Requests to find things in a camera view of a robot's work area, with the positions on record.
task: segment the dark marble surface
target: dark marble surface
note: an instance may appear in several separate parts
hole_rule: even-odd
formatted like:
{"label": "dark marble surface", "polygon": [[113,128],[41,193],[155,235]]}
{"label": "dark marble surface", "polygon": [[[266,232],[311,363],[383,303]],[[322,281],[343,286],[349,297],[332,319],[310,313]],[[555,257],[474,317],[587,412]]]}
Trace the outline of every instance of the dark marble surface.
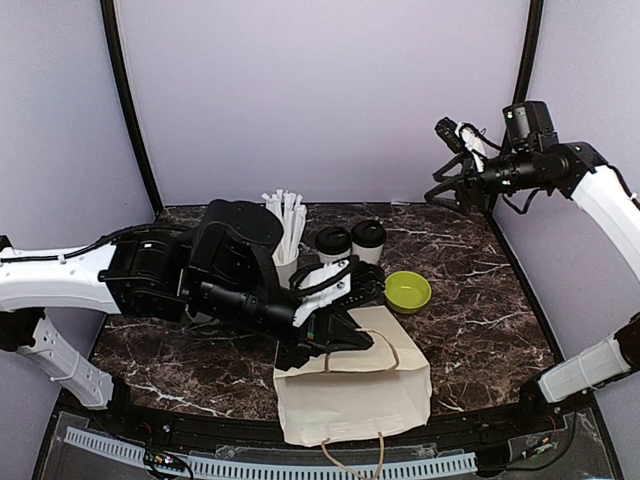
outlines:
{"label": "dark marble surface", "polygon": [[[160,221],[195,226],[204,207],[169,208]],[[380,264],[413,270],[433,297],[397,315],[431,363],[434,414],[512,403],[518,387],[552,365],[542,330],[498,242],[480,215],[427,205],[310,205],[301,264],[315,233],[374,218],[388,231]],[[133,402],[171,411],[276,420],[275,341],[211,324],[110,317],[95,349],[100,368],[122,376]]]}

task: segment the white straw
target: white straw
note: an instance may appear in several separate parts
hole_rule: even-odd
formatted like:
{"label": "white straw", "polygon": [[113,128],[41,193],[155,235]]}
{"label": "white straw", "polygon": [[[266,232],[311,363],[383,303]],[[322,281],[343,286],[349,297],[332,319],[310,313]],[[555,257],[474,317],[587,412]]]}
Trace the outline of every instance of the white straw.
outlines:
{"label": "white straw", "polygon": [[282,240],[273,254],[277,265],[286,265],[295,259],[304,233],[307,207],[302,205],[302,195],[277,189],[276,193],[264,193],[265,208],[273,213],[283,228]]}

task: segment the brown paper bag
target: brown paper bag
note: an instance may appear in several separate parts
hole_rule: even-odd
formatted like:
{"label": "brown paper bag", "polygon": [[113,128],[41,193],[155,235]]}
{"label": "brown paper bag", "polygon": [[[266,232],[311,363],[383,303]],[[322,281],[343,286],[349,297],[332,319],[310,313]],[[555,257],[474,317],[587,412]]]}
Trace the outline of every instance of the brown paper bag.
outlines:
{"label": "brown paper bag", "polygon": [[328,439],[396,435],[429,419],[429,362],[413,340],[386,307],[349,313],[373,337],[373,347],[322,355],[302,368],[274,371],[287,443],[312,447]]}

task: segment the lime green bowl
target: lime green bowl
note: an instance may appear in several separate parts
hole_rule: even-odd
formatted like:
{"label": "lime green bowl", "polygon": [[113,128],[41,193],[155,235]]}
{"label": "lime green bowl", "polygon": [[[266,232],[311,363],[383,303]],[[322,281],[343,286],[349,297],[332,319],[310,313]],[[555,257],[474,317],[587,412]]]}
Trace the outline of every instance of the lime green bowl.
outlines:
{"label": "lime green bowl", "polygon": [[415,272],[395,272],[387,277],[384,294],[392,310],[416,313],[431,299],[431,285]]}

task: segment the paper bag handle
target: paper bag handle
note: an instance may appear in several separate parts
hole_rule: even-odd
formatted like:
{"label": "paper bag handle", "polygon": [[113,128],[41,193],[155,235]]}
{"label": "paper bag handle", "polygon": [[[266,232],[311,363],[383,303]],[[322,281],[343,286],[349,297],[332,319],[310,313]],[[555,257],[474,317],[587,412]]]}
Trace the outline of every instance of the paper bag handle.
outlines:
{"label": "paper bag handle", "polygon": [[[382,473],[382,467],[384,466],[384,437],[382,436],[382,432],[378,432],[378,439],[380,440],[380,460],[378,461],[378,468],[376,469],[376,472],[373,474],[373,477],[371,477],[371,480],[380,479],[380,474]],[[350,473],[357,479],[367,480],[366,477],[363,477],[352,468],[347,467],[344,463],[340,462],[329,453],[329,451],[327,450],[327,445],[329,445],[330,442],[331,442],[331,439],[327,438],[320,444],[320,447],[322,447],[322,453],[324,453],[324,456],[327,457],[327,460],[329,460],[335,466],[340,467],[341,469]]]}
{"label": "paper bag handle", "polygon": [[[396,347],[393,346],[393,344],[389,341],[389,339],[387,338],[387,336],[382,333],[379,330],[373,329],[373,328],[358,328],[356,330],[357,332],[365,332],[365,333],[375,333],[376,335],[380,335],[382,337],[382,339],[386,342],[387,345],[389,345],[389,348],[391,349],[391,353],[393,354],[393,360],[394,363],[393,365],[391,365],[388,368],[385,368],[383,370],[370,370],[370,372],[375,373],[375,372],[393,372],[395,371],[399,366],[400,366],[400,355],[398,355],[398,350],[396,350]],[[331,355],[330,353],[327,353],[324,357],[324,371],[322,373],[354,373],[352,371],[349,370],[331,370],[329,368],[329,355]]]}

